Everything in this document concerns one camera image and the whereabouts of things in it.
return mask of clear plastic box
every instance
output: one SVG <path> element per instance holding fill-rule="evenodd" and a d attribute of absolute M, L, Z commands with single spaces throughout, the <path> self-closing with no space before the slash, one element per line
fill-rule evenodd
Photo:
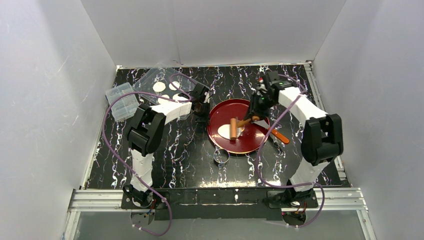
<path fill-rule="evenodd" d="M 120 96 L 131 92 L 134 92 L 133 87 L 129 82 L 126 82 L 107 90 L 106 98 L 109 104 L 112 104 Z M 139 102 L 134 94 L 126 96 L 112 106 L 112 116 L 116 122 L 122 122 L 134 116 L 138 106 Z"/>
<path fill-rule="evenodd" d="M 149 71 L 147 71 L 147 73 L 140 78 L 136 83 L 134 83 L 134 85 L 132 86 L 132 88 L 135 91 L 140 91 L 140 92 L 147 92 L 147 93 L 152 93 L 152 94 L 156 94 L 156 95 L 168 95 L 170 99 L 172 99 L 172 97 L 175 94 L 180 94 L 181 92 L 178 90 L 171 90 L 169 85 L 170 85 L 170 77 L 173 74 L 178 74 L 179 72 L 173 68 L 152 68 Z M 178 82 L 179 83 L 179 88 L 184 90 L 185 92 L 191 91 L 195 88 L 195 83 L 192 83 L 190 80 L 188 80 L 186 77 L 184 76 L 174 76 L 172 78 L 173 82 Z M 165 84 L 166 88 L 165 90 L 161 91 L 161 92 L 155 92 L 153 90 L 153 85 L 155 85 L 155 83 L 157 82 L 162 82 Z M 158 97 L 154 97 L 154 96 L 148 96 L 148 95 L 144 95 L 143 98 L 147 99 L 149 102 L 153 103 L 154 105 L 158 105 Z"/>

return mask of white enclosure wall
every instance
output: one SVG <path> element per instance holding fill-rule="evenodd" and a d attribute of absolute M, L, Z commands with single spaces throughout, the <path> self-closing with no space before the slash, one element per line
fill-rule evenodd
<path fill-rule="evenodd" d="M 2 1 L 1 239 L 60 239 L 115 68 L 79 0 Z"/>
<path fill-rule="evenodd" d="M 424 2 L 347 0 L 314 73 L 378 239 L 422 239 Z"/>
<path fill-rule="evenodd" d="M 346 0 L 81 0 L 116 65 L 312 60 Z"/>

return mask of red plate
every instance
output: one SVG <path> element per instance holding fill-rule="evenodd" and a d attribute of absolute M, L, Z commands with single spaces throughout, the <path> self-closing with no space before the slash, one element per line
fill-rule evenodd
<path fill-rule="evenodd" d="M 241 135 L 230 141 L 218 134 L 218 128 L 230 124 L 231 118 L 242 120 L 249 108 L 249 101 L 244 99 L 229 99 L 220 102 L 209 113 L 210 121 L 207 134 L 212 142 L 232 154 L 247 154 L 259 148 L 267 130 L 256 124 L 246 124 Z"/>

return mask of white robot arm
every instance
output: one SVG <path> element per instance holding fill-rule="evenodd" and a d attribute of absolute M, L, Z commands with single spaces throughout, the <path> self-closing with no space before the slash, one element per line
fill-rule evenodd
<path fill-rule="evenodd" d="M 209 117 L 209 88 L 197 83 L 189 94 L 190 101 L 179 96 L 174 99 L 177 102 L 169 101 L 152 107 L 141 104 L 131 119 L 125 136 L 132 155 L 132 168 L 138 177 L 149 186 L 153 185 L 153 154 L 162 142 L 165 125 L 190 113 L 194 113 L 201 120 Z M 142 206 L 148 203 L 147 190 L 148 187 L 135 176 L 132 176 L 130 185 L 123 187 L 127 197 L 133 198 Z"/>
<path fill-rule="evenodd" d="M 258 116 L 260 120 L 269 117 L 270 108 L 282 105 L 302 124 L 301 142 L 302 160 L 297 171 L 287 182 L 287 186 L 314 183 L 323 169 L 343 152 L 342 120 L 337 114 L 328 114 L 315 106 L 305 95 L 293 104 L 301 94 L 296 82 L 280 77 L 277 72 L 268 72 L 259 80 L 256 92 L 250 98 L 248 111 L 244 119 Z M 279 198 L 267 201 L 289 204 L 303 201 L 312 195 L 312 185 L 287 188 Z"/>
<path fill-rule="evenodd" d="M 176 100 L 187 100 L 186 98 L 180 96 L 180 99 Z M 190 113 L 192 109 L 191 102 L 166 102 L 160 105 L 155 105 L 151 107 L 151 110 L 155 113 L 162 113 L 165 116 L 165 125 L 169 122 L 179 118 L 180 116 L 184 116 Z M 131 148 L 132 155 L 132 169 L 136 173 L 138 173 L 139 177 L 143 179 L 143 181 L 152 186 L 152 162 L 153 162 L 153 153 L 148 153 L 145 156 L 134 148 Z M 141 191 L 146 192 L 147 187 L 142 184 L 136 177 L 131 178 L 131 185 Z"/>

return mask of black tabletop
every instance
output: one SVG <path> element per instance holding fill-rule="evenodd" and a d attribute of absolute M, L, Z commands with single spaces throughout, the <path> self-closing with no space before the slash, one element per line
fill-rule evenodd
<path fill-rule="evenodd" d="M 149 69 L 122 69 L 117 72 L 114 86 L 138 81 Z M 191 78 L 210 87 L 211 109 L 227 99 L 249 100 L 258 78 L 267 71 L 277 71 L 298 80 L 307 90 L 308 98 L 315 103 L 311 86 L 303 65 L 269 66 L 219 66 L 219 67 L 182 67 L 176 68 Z M 275 106 L 269 120 L 275 119 L 285 110 Z M 256 152 L 230 156 L 228 164 L 218 167 L 214 164 L 213 153 L 216 149 L 209 140 L 206 126 L 196 123 L 196 116 L 186 120 L 175 120 L 165 126 L 162 143 L 154 153 L 152 179 L 154 188 L 228 188 L 262 187 L 254 171 L 253 161 Z M 131 119 L 115 122 L 111 114 L 106 121 L 106 135 L 112 147 L 130 165 L 131 153 L 123 133 Z M 271 183 L 285 185 L 295 173 L 302 159 L 301 139 L 303 128 L 299 121 L 287 114 L 277 124 L 280 133 L 290 139 L 290 143 L 271 139 L 263 148 L 261 172 Z M 93 158 L 93 166 L 85 188 L 120 189 L 131 181 L 131 174 L 118 159 L 112 155 L 100 137 Z M 341 185 L 335 164 L 328 165 L 318 181 L 322 185 Z"/>

